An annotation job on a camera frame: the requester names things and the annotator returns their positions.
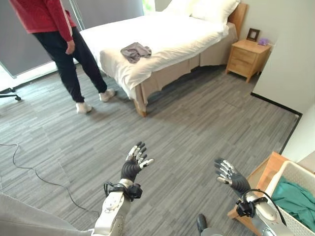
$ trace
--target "human hand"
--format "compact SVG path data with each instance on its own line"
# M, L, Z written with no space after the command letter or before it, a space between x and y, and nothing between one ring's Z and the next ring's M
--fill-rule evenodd
M67 42L67 45L68 45L68 48L67 48L67 50L66 50L65 53L68 54L68 55L70 55L70 54L72 54L72 53L74 52L74 50L75 50L74 41L73 41L73 40L68 41L68 42Z

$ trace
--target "black robotic glove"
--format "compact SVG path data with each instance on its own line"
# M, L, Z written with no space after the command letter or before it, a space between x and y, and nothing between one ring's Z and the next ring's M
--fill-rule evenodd
M136 179L137 174L148 165L154 162L154 159L145 160L147 154L145 143L139 142L128 153L126 162L123 165L121 178L129 179L132 182Z
M219 175L217 181L230 185L239 198L242 198L243 194L251 189L247 179L227 160L216 159L215 167L217 168L216 173Z

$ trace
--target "bed leg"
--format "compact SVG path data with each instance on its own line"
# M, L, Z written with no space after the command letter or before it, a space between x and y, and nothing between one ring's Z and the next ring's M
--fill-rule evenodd
M136 107L137 113L138 113L140 116L142 116L142 117L146 117L146 116L147 116L147 111L146 111L146 110L142 111L142 110L140 109L139 104L138 104L138 102L137 102L136 100L134 100L133 102L134 102L134 106Z

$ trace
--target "gray carpet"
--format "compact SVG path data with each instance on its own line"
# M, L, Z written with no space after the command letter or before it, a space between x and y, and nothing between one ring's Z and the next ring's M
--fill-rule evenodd
M143 189L132 203L125 236L197 236L198 213L226 236L251 236L226 214L236 201L215 181L213 160L230 160L249 175L272 151L280 151L296 117L250 96L250 84L224 67L198 68L149 99L148 117L140 117L118 89L110 103L78 67L82 92L94 106L76 115L74 103L57 73L18 89L22 102L0 99L0 143L20 143L16 162L67 186L75 201L100 211L103 183L117 182L129 149L145 141L156 162L140 173ZM97 215L77 208L67 192L39 180L33 171L12 164L14 147L0 147L0 191L53 213L78 229L93 228Z

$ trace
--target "white sneaker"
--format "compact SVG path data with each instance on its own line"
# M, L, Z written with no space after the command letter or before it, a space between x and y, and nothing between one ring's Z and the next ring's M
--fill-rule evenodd
M102 102L107 102L109 99L111 99L113 96L116 95L116 91L113 90L112 88L106 90L105 92L101 92L98 94L99 95L99 99Z
M81 114L86 114L89 113L92 110L92 107L85 103L85 102L77 102L75 104L75 107L77 108L77 114L81 113Z

